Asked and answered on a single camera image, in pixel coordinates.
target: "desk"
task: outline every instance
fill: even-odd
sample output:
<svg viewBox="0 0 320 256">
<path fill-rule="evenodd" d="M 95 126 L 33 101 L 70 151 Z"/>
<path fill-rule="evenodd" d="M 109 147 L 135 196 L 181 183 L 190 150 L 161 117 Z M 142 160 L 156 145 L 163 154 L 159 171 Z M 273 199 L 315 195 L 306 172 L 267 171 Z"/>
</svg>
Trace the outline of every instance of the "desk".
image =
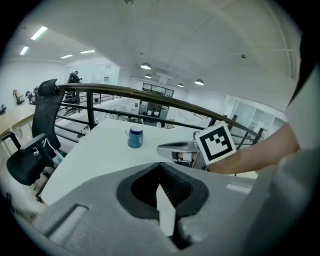
<svg viewBox="0 0 320 256">
<path fill-rule="evenodd" d="M 6 135 L 10 128 L 14 129 L 30 121 L 35 114 L 35 105 L 25 104 L 15 108 L 10 113 L 0 115 L 0 137 Z"/>
<path fill-rule="evenodd" d="M 131 148 L 125 130 L 133 124 L 105 119 L 70 151 L 45 185 L 41 198 L 48 204 L 65 196 L 82 183 L 104 174 L 153 162 L 170 162 L 157 153 L 165 143 L 192 140 L 195 129 L 164 129 L 143 124 L 143 144 Z"/>
</svg>

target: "ceiling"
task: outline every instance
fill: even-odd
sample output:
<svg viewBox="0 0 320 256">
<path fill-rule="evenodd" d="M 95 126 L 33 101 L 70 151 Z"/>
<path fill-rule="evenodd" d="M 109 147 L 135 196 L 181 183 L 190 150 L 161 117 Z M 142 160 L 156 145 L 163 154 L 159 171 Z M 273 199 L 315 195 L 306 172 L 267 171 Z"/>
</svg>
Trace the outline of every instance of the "ceiling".
<svg viewBox="0 0 320 256">
<path fill-rule="evenodd" d="M 131 76 L 166 74 L 168 85 L 187 91 L 283 110 L 297 83 L 300 32 L 268 0 L 48 0 L 27 21 L 90 45 Z M 152 70 L 141 69 L 144 62 Z"/>
<path fill-rule="evenodd" d="M 5 60 L 35 60 L 50 61 L 56 63 L 69 63 L 76 60 L 91 59 L 100 57 L 96 52 L 81 54 L 85 50 L 92 50 L 74 39 L 56 32 L 51 28 L 46 30 L 36 40 L 31 37 L 41 28 L 42 25 L 37 22 L 23 22 L 15 32 L 14 37 L 7 45 Z M 20 55 L 24 46 L 29 46 L 25 55 Z M 61 59 L 62 56 L 72 54 L 72 57 Z"/>
</svg>

